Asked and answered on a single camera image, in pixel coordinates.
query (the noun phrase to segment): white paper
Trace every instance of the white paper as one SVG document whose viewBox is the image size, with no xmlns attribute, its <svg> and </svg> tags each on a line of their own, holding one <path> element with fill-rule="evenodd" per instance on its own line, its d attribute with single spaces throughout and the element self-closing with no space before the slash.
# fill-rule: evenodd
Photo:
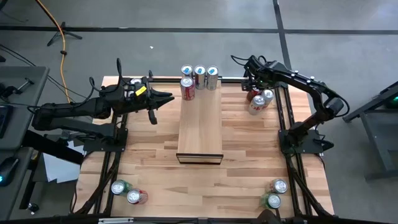
<svg viewBox="0 0 398 224">
<path fill-rule="evenodd" d="M 73 141 L 68 142 L 68 147 L 83 154 L 83 146 L 75 147 Z M 80 165 L 58 159 L 54 156 L 43 154 L 47 180 L 57 180 L 57 183 L 76 180 L 79 177 Z"/>
</svg>

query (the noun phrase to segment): concrete floor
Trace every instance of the concrete floor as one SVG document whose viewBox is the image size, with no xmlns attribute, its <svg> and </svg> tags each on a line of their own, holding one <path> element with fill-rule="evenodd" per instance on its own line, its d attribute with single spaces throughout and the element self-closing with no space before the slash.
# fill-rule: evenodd
<svg viewBox="0 0 398 224">
<path fill-rule="evenodd" d="M 271 0 L 70 0 L 43 1 L 55 18 L 70 26 L 151 28 L 277 28 Z M 280 0 L 286 29 L 396 30 L 395 0 Z M 3 9 L 25 24 L 0 14 L 0 24 L 51 26 L 34 1 L 9 1 Z M 67 38 L 65 76 L 68 87 L 82 95 L 89 92 L 88 77 L 97 84 L 105 75 L 116 75 L 120 57 L 125 75 L 179 75 L 184 63 L 219 66 L 222 76 L 240 77 L 243 69 L 229 55 L 263 54 L 283 61 L 278 34 L 238 33 L 144 33 L 79 32 L 83 40 Z M 36 65 L 50 68 L 60 81 L 59 50 L 62 42 L 46 47 L 53 32 L 0 31 L 0 43 L 18 51 Z M 345 97 L 352 109 L 369 101 L 397 81 L 398 38 L 396 35 L 286 35 L 294 70 L 315 76 Z M 2 65 L 24 65 L 7 57 Z M 51 83 L 45 86 L 39 104 L 65 102 Z M 375 159 L 360 120 L 346 124 L 341 118 L 320 126 L 335 147 L 325 153 L 326 175 L 335 213 L 344 218 L 398 222 L 397 179 L 365 182 L 364 175 L 377 172 Z M 65 198 L 57 202 L 59 191 Z M 38 187 L 34 200 L 41 207 L 37 217 L 68 213 L 73 184 Z M 13 218 L 30 215 L 15 211 Z"/>
</svg>

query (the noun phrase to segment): orange cable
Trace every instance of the orange cable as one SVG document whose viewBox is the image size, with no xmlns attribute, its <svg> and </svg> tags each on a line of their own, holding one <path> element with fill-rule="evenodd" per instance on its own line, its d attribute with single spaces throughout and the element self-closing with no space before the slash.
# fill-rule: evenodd
<svg viewBox="0 0 398 224">
<path fill-rule="evenodd" d="M 55 20 L 55 18 L 51 15 L 51 13 L 49 12 L 49 10 L 40 2 L 40 0 L 36 0 L 36 1 L 43 7 L 43 9 L 44 9 L 44 10 L 46 11 L 46 13 L 51 17 L 51 19 L 54 21 L 55 25 L 57 26 L 58 30 L 60 31 L 61 36 L 62 36 L 62 44 L 63 44 L 62 50 L 65 51 L 65 49 L 66 49 L 66 41 L 65 41 L 65 36 L 64 36 L 64 34 L 63 34 L 63 32 L 62 32 L 61 27 L 58 25 L 58 22 L 57 22 L 57 21 Z M 61 60 L 61 66 L 60 66 L 60 73 L 61 73 L 61 77 L 62 77 L 63 87 L 65 88 L 65 94 L 66 94 L 66 96 L 67 96 L 68 103 L 70 103 L 69 94 L 68 94 L 68 89 L 67 89 L 67 84 L 65 83 L 65 78 L 63 77 L 63 62 L 64 62 L 64 60 L 65 60 L 65 55 L 62 54 L 62 60 Z"/>
</svg>

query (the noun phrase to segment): computer mouse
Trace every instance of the computer mouse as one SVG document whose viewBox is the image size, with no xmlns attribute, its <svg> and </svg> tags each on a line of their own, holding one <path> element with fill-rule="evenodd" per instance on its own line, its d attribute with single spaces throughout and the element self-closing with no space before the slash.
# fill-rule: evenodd
<svg viewBox="0 0 398 224">
<path fill-rule="evenodd" d="M 16 157 L 8 157 L 0 164 L 0 187 L 9 185 L 14 178 L 15 169 L 17 168 L 19 159 Z"/>
</svg>

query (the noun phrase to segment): wooden table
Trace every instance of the wooden table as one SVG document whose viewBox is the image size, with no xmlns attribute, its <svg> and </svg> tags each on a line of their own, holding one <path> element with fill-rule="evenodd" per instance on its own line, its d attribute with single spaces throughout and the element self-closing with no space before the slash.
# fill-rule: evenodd
<svg viewBox="0 0 398 224">
<path fill-rule="evenodd" d="M 102 85 L 114 83 L 117 83 L 117 77 L 104 77 Z M 252 116 L 246 111 L 246 92 L 241 91 L 240 85 L 222 84 L 224 159 L 221 165 L 182 165 L 175 156 L 180 87 L 178 83 L 154 83 L 152 86 L 158 91 L 173 93 L 175 99 L 155 112 L 157 125 L 150 124 L 147 111 L 129 114 L 127 148 L 122 153 L 118 173 L 118 179 L 146 190 L 149 199 L 144 205 L 131 205 L 126 198 L 115 196 L 112 216 L 256 218 L 263 210 L 259 207 L 259 197 L 269 182 L 276 178 L 288 182 L 285 158 L 279 149 L 277 131 L 280 128 L 275 100 L 261 114 Z M 295 120 L 303 121 L 310 116 L 307 94 L 292 86 L 289 90 Z M 95 122 L 107 123 L 109 120 Z M 103 152 L 92 153 L 81 166 L 75 210 L 97 187 L 103 157 Z M 308 154 L 302 159 L 309 189 L 324 208 L 333 213 L 321 161 Z M 301 190 L 297 193 L 300 208 L 304 211 Z M 281 195 L 281 199 L 281 217 L 292 217 L 290 191 Z"/>
</svg>

